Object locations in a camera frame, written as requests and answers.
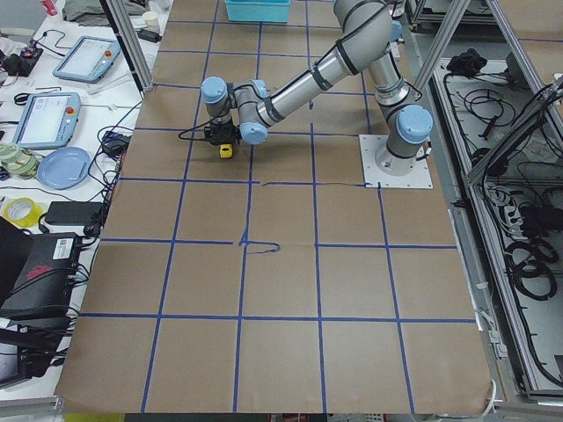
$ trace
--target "gray cloth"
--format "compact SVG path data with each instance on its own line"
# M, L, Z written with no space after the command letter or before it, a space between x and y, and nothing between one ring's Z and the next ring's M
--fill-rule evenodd
M129 15L142 15L148 11L147 6L140 4L145 3L139 0L122 0L125 4L125 10ZM62 16L69 22L77 22L84 26L109 26L106 14L102 9L99 0L67 0L64 8L62 8Z

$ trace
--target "blue plate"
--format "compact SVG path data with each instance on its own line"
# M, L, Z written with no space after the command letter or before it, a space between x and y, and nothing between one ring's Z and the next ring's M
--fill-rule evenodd
M60 148L43 158L37 179L53 189L68 189L86 178L90 162L90 156L81 148Z

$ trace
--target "blue tray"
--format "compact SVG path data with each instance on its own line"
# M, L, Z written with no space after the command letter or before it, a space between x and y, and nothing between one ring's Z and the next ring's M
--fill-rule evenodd
M225 0L229 20L287 22L291 0Z

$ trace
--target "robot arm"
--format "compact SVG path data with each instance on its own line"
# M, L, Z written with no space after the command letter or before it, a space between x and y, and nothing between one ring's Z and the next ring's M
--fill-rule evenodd
M217 76L207 78L201 86L211 118L206 135L215 145L233 143L238 132L230 110L237 108L242 139L252 145L263 143L271 126L344 77L367 69L390 129L386 148L377 154L378 165L390 174L407 174L428 138L433 120L427 110L413 104L415 94L393 60L388 4L384 0L334 0L333 10L344 33L342 38L310 68L272 95L267 95L260 80L227 84Z

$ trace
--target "yellow object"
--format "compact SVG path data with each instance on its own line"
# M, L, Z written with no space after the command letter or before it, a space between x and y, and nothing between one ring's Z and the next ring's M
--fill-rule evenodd
M11 200L4 208L3 217L22 228L32 227L37 224L43 210L29 198Z
M221 158L232 158L232 145L224 143L219 147L219 156Z
M86 415L83 413L67 413L65 422L124 422L125 414Z

